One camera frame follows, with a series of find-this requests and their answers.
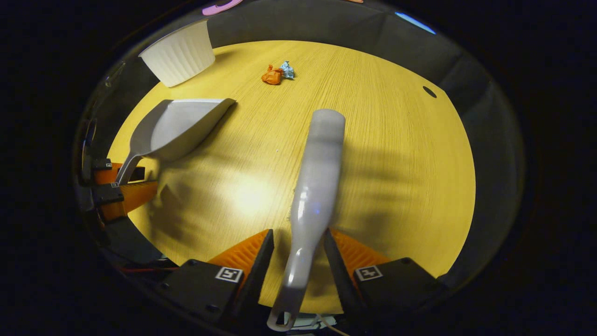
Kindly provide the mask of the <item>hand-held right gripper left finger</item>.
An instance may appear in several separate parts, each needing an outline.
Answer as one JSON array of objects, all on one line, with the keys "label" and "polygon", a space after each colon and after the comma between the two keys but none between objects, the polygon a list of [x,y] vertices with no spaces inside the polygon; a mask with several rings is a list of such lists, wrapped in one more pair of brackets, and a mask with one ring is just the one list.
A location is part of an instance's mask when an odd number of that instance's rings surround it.
[{"label": "hand-held right gripper left finger", "polygon": [[207,262],[187,260],[156,291],[194,318],[218,327],[239,327],[258,309],[273,250],[273,230],[264,230]]}]

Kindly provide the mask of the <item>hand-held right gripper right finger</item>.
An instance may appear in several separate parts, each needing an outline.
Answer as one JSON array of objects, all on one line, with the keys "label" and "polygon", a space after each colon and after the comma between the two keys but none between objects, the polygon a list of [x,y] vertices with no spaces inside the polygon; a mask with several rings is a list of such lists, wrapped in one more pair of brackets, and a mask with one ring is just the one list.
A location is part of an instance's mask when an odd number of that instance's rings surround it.
[{"label": "hand-held right gripper right finger", "polygon": [[391,260],[339,230],[326,231],[324,250],[341,307],[351,318],[410,315],[448,292],[413,259]]}]

